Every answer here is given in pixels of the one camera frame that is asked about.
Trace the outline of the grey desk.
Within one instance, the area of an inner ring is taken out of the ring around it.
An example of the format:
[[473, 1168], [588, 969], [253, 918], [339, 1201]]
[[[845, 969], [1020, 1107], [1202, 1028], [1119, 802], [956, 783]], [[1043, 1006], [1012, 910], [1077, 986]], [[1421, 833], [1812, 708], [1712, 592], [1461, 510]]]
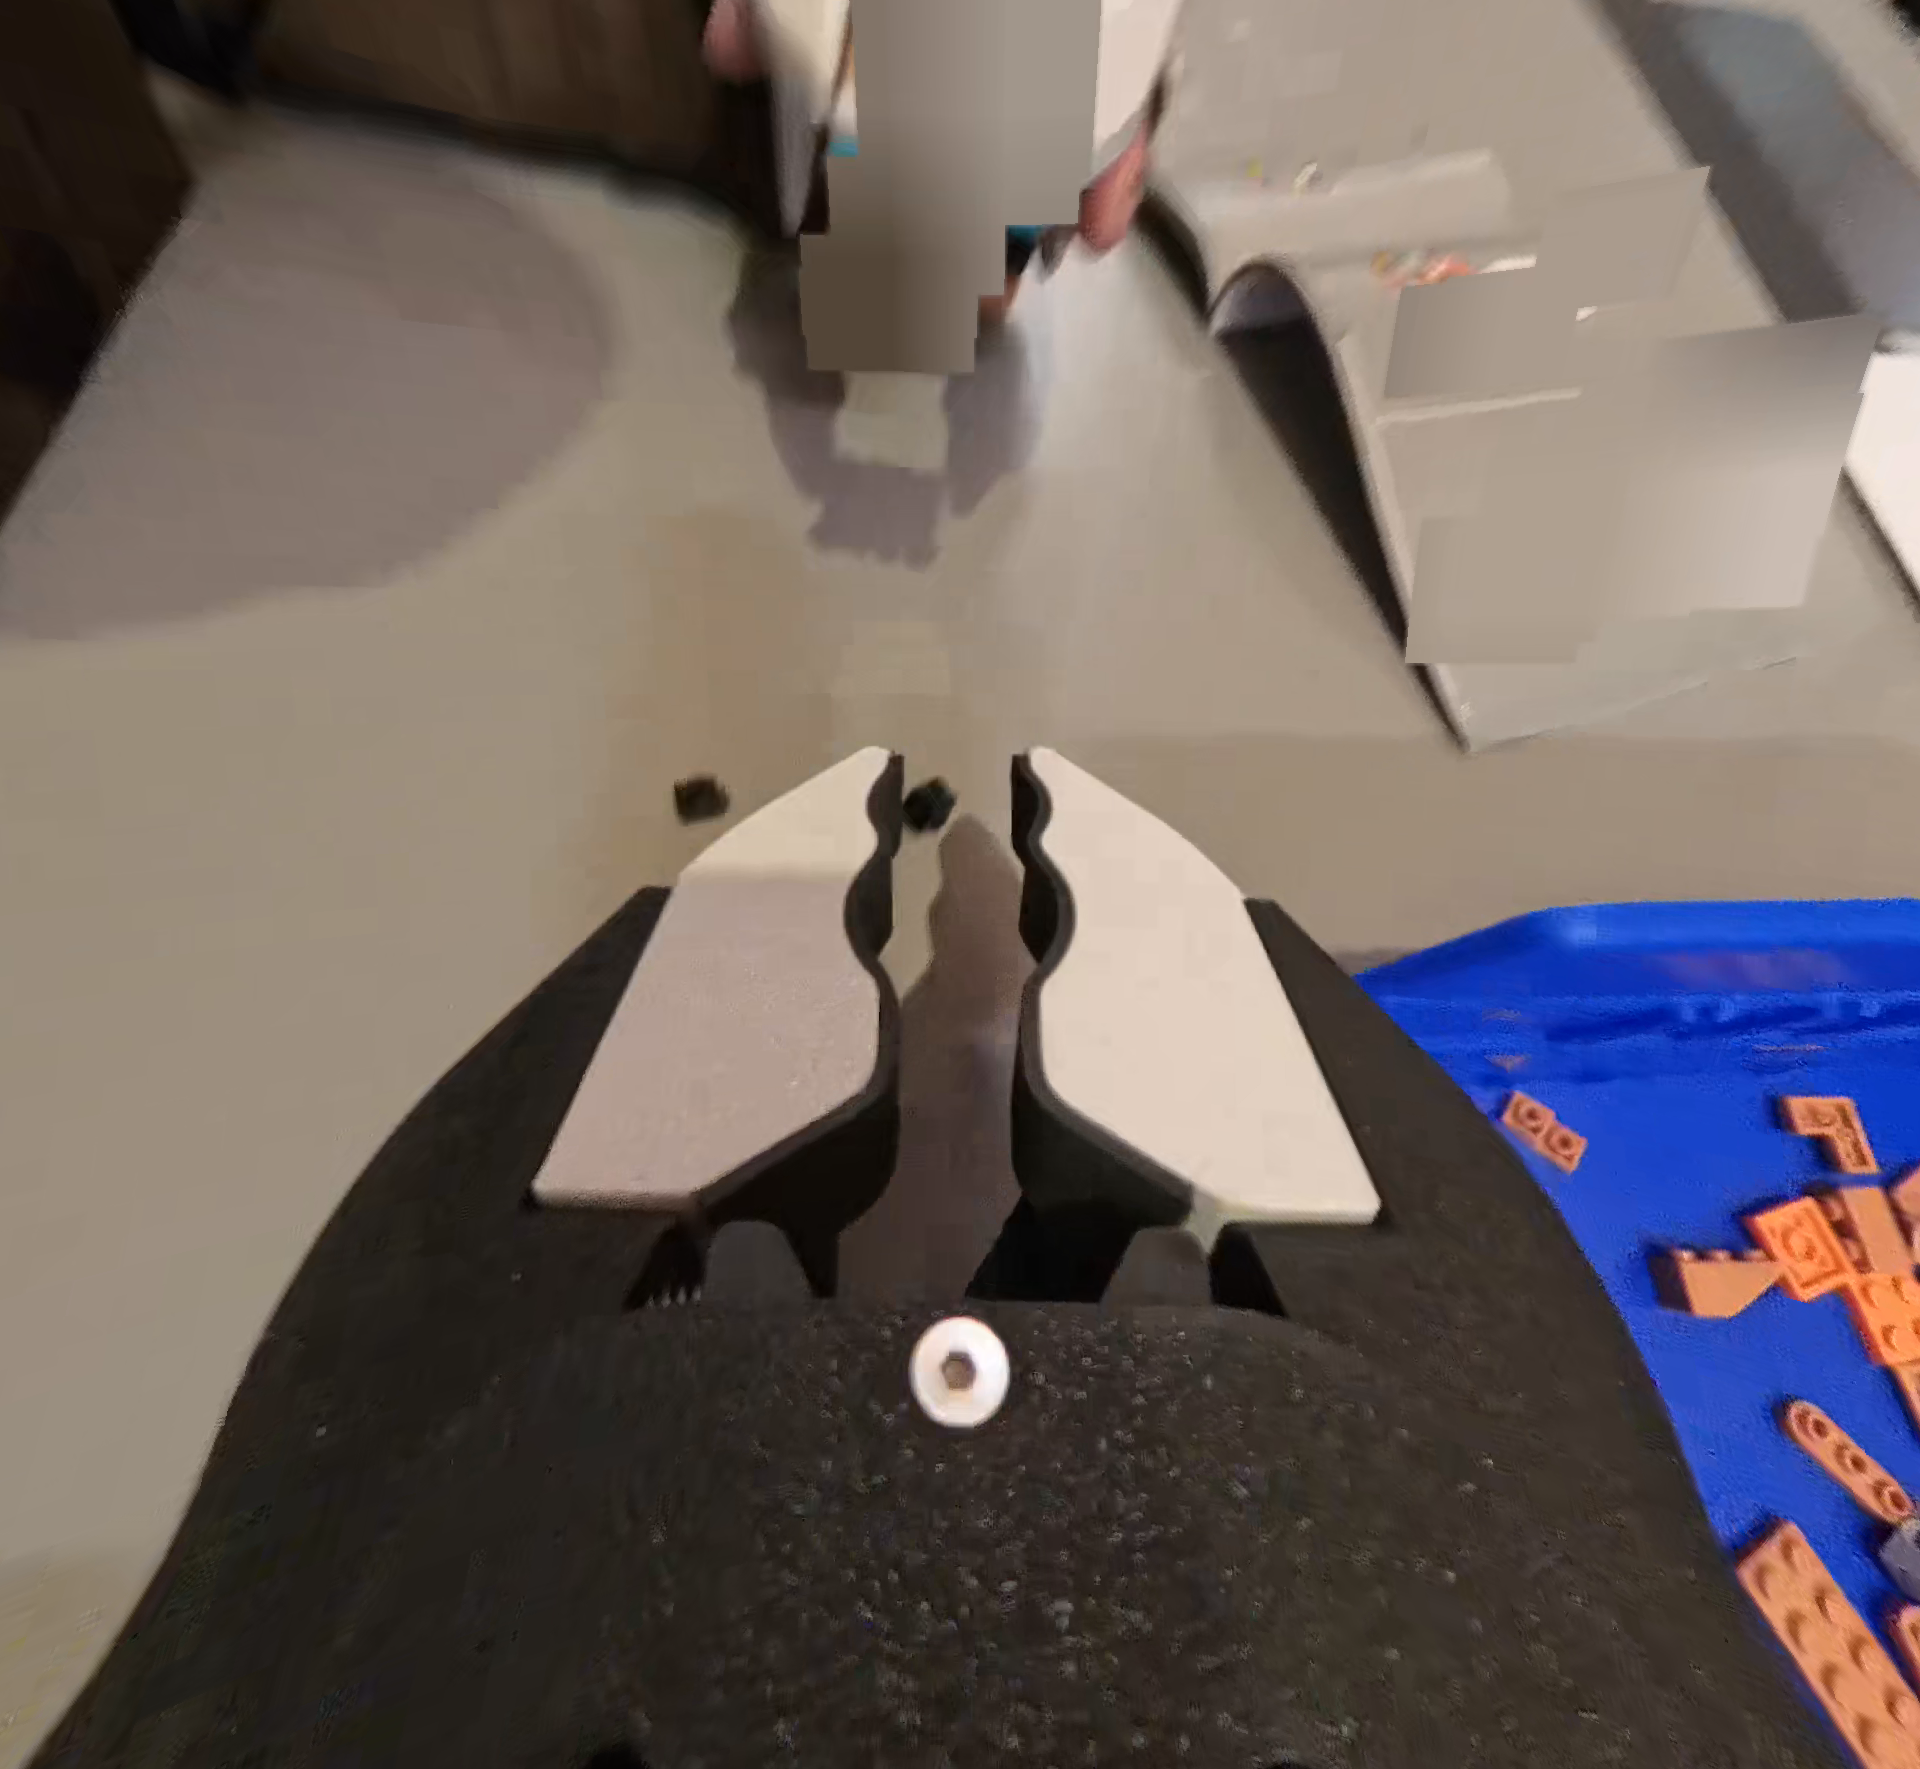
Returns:
[[401, 1116], [700, 833], [902, 743], [904, 1147], [852, 1283], [1012, 1201], [1010, 751], [1058, 743], [1334, 961], [1567, 903], [1914, 895], [1914, 600], [1847, 510], [1789, 667], [1461, 751], [1334, 531], [1303, 346], [1128, 242], [1020, 298], [969, 476], [776, 442], [690, 200], [243, 115], [5, 515], [5, 1592], [153, 1577]]

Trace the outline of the person's left hand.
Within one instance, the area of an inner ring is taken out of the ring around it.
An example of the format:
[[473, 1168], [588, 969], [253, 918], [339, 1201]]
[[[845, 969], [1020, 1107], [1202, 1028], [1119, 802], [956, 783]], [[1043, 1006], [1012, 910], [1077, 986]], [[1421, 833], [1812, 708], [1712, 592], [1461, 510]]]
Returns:
[[1077, 243], [1114, 250], [1142, 200], [1149, 127], [1135, 127], [1077, 200]]

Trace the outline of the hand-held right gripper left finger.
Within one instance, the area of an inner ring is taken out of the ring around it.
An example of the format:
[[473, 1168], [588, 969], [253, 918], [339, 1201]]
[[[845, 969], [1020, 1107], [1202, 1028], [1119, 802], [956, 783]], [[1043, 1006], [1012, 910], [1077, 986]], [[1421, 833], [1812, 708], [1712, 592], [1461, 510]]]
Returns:
[[837, 1243], [902, 1168], [902, 802], [904, 761], [863, 743], [686, 858], [532, 1179], [540, 1204], [640, 1204], [690, 1242], [766, 1222], [837, 1294]]

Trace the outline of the blue plastic bin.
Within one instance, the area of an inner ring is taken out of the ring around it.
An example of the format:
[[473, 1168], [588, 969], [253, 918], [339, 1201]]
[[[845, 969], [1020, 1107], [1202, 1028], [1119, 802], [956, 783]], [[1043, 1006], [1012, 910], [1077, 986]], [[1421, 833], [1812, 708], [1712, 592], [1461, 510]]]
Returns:
[[1254, 1242], [1280, 1323], [1372, 1380], [1272, 1502], [1351, 1502], [1334, 1629], [1272, 1665], [1359, 1739], [1303, 1759], [1914, 1759], [1890, 1526], [1812, 1403], [1914, 1491], [1914, 1418], [1847, 1298], [1657, 1309], [1653, 1257], [1754, 1257], [1823, 1183], [1777, 1099], [1856, 1099], [1914, 1168], [1914, 903], [1611, 903], [1351, 986], [1263, 918], [1382, 1215]]

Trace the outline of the pile of brown toy bricks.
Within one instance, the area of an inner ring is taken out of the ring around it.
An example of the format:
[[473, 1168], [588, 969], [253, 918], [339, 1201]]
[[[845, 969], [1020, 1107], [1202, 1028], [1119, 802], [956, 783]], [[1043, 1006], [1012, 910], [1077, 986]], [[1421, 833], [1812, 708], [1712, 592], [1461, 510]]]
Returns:
[[1856, 1099], [1668, 1079], [1498, 1090], [1684, 1467], [1847, 1759], [1914, 1759], [1914, 1168]]

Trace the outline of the open grey instruction booklet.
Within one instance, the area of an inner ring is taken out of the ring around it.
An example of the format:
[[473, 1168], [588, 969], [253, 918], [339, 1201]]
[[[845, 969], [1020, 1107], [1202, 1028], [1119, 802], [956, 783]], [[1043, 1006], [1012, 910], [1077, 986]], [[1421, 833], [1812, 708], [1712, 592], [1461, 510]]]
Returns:
[[1712, 168], [1524, 200], [1498, 153], [1169, 189], [1206, 330], [1303, 326], [1402, 662], [1461, 743], [1605, 724], [1839, 628], [1883, 326], [1777, 314]]

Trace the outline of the person's torso in brown top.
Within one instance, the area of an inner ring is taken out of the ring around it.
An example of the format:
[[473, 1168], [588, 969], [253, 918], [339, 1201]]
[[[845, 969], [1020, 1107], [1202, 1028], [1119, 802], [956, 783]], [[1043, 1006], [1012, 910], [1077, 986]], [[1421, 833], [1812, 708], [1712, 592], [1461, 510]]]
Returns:
[[16, 510], [191, 168], [110, 0], [0, 0], [0, 510]]

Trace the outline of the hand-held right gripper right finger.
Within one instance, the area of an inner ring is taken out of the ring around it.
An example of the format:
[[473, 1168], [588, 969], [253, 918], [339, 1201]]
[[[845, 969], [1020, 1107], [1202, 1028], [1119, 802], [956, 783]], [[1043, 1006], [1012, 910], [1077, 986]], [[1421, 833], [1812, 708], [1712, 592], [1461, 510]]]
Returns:
[[1012, 751], [1020, 1021], [1010, 1298], [1280, 1298], [1270, 1243], [1382, 1183], [1236, 873], [1086, 761]]

